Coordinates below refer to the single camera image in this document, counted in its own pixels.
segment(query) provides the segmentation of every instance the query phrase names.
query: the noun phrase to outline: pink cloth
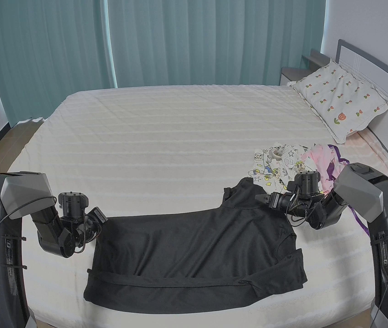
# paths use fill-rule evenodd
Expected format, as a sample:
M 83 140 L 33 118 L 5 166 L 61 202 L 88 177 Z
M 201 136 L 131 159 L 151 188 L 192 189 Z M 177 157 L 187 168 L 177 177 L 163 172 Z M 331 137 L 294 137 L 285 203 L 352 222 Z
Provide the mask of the pink cloth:
M 305 161 L 308 157 L 314 161 L 317 171 L 320 172 L 323 193 L 328 194 L 334 186 L 334 182 L 328 174 L 329 165 L 333 164 L 332 176 L 337 178 L 347 163 L 345 161 L 340 162 L 335 149 L 328 145 L 315 145 L 302 155 L 302 160 Z

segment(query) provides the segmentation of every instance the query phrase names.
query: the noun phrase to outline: white bed sheet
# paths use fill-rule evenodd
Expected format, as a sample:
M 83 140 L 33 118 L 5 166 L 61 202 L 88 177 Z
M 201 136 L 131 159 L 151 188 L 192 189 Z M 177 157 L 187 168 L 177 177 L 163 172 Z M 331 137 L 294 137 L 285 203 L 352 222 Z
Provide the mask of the white bed sheet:
M 180 213 L 221 204 L 251 169 L 256 147 L 274 142 L 335 144 L 289 87 L 163 86 L 69 96 L 38 129 L 10 171 L 45 172 L 54 195 L 85 193 L 107 216 Z M 388 175 L 388 154 L 368 130 L 340 145 L 342 156 Z M 297 228 L 308 282 L 232 310 L 147 315 L 83 299 L 94 244 L 69 259 L 45 253 L 23 218 L 29 306 L 56 327 L 323 327 L 357 314 L 374 296 L 369 238 L 344 211 L 316 231 Z

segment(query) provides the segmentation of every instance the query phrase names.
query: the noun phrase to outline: curtain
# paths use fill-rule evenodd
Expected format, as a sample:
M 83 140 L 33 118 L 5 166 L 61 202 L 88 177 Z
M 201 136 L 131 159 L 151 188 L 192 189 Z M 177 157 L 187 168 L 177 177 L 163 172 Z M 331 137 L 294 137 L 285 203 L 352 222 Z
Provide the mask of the curtain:
M 325 0 L 0 0 L 0 97 L 11 125 L 81 90 L 278 85 L 320 50 Z
M 325 0 L 107 0 L 119 87 L 278 85 L 320 50 Z
M 0 97 L 10 125 L 113 87 L 100 0 L 0 0 Z

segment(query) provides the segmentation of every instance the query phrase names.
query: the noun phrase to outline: purple strap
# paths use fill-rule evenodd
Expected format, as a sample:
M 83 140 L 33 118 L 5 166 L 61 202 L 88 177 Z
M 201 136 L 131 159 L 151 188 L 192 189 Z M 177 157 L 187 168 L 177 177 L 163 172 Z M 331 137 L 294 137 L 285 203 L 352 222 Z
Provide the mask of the purple strap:
M 337 153 L 337 158 L 338 158 L 340 163 L 346 162 L 347 164 L 350 164 L 350 162 L 347 159 L 342 158 L 340 156 L 340 151 L 339 151 L 339 148 L 337 146 L 328 145 L 328 147 L 329 148 L 333 148 L 335 150 L 335 152 Z M 326 172 L 328 173 L 329 181 L 335 181 L 335 177 L 332 176 L 332 173 L 334 172 L 334 164 L 333 164 L 333 162 L 329 163 L 328 168 L 326 169 Z M 367 235 L 370 237 L 369 229 L 361 222 L 361 220 L 357 216 L 354 208 L 352 208 L 351 206 L 349 206 L 349 208 L 351 209 L 352 214 L 354 214 L 355 220 L 358 222 L 358 224 L 361 226 L 361 228 L 364 230 L 364 232 L 366 232 Z

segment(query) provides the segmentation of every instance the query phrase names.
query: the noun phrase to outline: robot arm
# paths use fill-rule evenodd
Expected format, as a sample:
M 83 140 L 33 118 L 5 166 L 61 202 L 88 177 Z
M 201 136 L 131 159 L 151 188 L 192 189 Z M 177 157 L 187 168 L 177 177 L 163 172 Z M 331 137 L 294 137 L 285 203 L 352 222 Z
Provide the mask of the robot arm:
M 45 174 L 0 174 L 0 328 L 36 327 L 24 288 L 22 217 L 31 215 L 42 249 L 64 258 L 74 254 L 76 247 L 83 250 L 107 221 L 98 207 L 85 213 L 84 194 L 64 192 L 58 200 L 62 217 Z
M 336 223 L 349 205 L 366 219 L 375 272 L 372 328 L 388 328 L 388 177 L 367 165 L 350 164 L 326 196 L 318 192 L 319 180 L 317 172 L 302 172 L 287 186 L 293 192 L 257 195 L 257 200 L 273 210 L 300 216 L 317 230 Z

